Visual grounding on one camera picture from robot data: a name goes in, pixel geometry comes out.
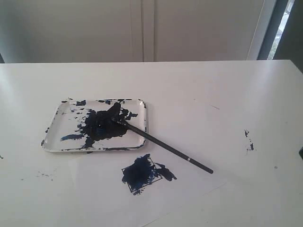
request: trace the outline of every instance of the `paintbrush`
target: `paintbrush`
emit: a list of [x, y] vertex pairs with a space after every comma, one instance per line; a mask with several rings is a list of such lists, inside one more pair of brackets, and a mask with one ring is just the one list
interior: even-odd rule
[[128, 123], [126, 120], [118, 118], [118, 117], [112, 117], [111, 120], [113, 122], [116, 122], [122, 126], [124, 126], [125, 128], [139, 134], [140, 136], [145, 137], [146, 139], [150, 140], [151, 142], [154, 142], [155, 144], [158, 144], [159, 146], [165, 148], [166, 150], [169, 150], [170, 152], [174, 153], [175, 155], [178, 155], [179, 157], [187, 160], [188, 162], [190, 162], [191, 164], [196, 165], [197, 167], [205, 170], [206, 172], [212, 174], [214, 171], [208, 167], [206, 167], [205, 165], [197, 162], [196, 160], [190, 158], [189, 156], [183, 154], [182, 152], [172, 148], [171, 146], [167, 145], [166, 143], [163, 143], [162, 141], [158, 140], [157, 138], [147, 134], [146, 132], [138, 129], [137, 127], [131, 125], [130, 123]]

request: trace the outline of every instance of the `paint tray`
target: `paint tray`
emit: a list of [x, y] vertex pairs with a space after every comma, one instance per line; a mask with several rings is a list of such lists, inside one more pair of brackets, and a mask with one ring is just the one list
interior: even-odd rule
[[45, 151], [75, 152], [75, 151], [104, 151], [131, 150], [144, 145], [145, 138], [126, 130], [123, 135], [109, 133], [97, 127], [97, 138], [92, 134], [92, 127], [86, 123], [93, 112], [107, 112], [112, 107], [124, 111], [126, 120], [146, 131], [146, 105], [140, 99], [105, 99], [105, 100], [66, 100], [57, 108], [51, 125], [45, 131], [46, 136], [41, 146]]

